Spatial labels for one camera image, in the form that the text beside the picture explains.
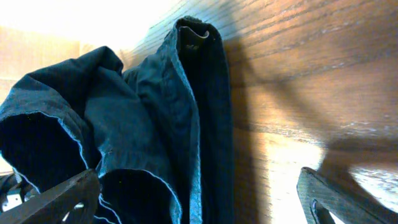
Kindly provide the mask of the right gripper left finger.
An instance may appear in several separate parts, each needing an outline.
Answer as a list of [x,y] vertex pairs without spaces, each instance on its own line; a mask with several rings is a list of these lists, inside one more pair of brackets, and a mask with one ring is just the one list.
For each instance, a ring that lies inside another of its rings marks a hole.
[[92,223],[100,183],[93,169],[58,184],[1,214],[1,223]]

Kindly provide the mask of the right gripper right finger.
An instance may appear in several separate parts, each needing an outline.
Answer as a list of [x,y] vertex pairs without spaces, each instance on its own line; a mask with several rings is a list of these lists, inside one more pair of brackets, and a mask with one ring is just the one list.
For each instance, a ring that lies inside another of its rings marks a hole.
[[317,171],[301,168],[297,194],[308,223],[334,223],[336,216],[344,223],[397,223],[397,213],[372,202]]

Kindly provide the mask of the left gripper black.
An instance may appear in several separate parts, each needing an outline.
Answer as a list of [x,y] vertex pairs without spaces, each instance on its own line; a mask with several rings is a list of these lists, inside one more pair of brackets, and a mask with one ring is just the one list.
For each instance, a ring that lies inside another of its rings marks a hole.
[[1,211],[6,212],[34,197],[34,188],[16,174],[1,176]]

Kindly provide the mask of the navy blue t-shirt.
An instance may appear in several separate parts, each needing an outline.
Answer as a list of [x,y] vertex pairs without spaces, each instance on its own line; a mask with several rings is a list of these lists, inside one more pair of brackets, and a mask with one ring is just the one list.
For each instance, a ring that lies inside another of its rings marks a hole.
[[129,70],[100,47],[24,75],[1,105],[1,154],[38,192],[94,169],[96,223],[232,223],[220,33],[183,17]]

